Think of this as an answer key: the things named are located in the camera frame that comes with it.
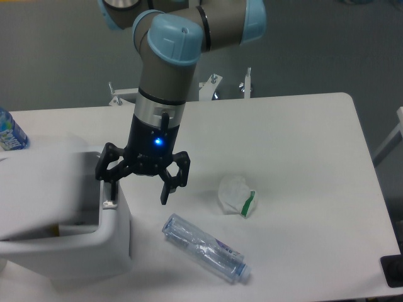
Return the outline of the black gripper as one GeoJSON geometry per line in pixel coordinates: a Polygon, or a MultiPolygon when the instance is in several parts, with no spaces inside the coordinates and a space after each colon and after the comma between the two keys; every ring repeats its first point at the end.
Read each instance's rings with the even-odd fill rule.
{"type": "Polygon", "coordinates": [[[191,160],[186,151],[173,154],[179,127],[169,127],[169,115],[163,113],[157,125],[148,125],[133,116],[128,143],[125,149],[113,143],[106,143],[95,167],[95,178],[111,184],[110,200],[116,201],[117,182],[131,173],[144,176],[159,175],[164,182],[161,204],[166,205],[168,197],[177,187],[188,182],[191,160]],[[175,163],[178,172],[172,176],[168,167],[175,163]]]}

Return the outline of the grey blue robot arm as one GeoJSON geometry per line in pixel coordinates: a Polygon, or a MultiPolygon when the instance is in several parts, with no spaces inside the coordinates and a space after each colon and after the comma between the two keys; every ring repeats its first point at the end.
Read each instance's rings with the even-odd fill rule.
{"type": "Polygon", "coordinates": [[[188,182],[190,158],[174,144],[196,65],[205,52],[261,38],[262,1],[100,1],[111,29],[132,30],[143,63],[127,146],[106,143],[95,169],[116,200],[118,182],[130,174],[160,176],[162,204],[188,182]]]}

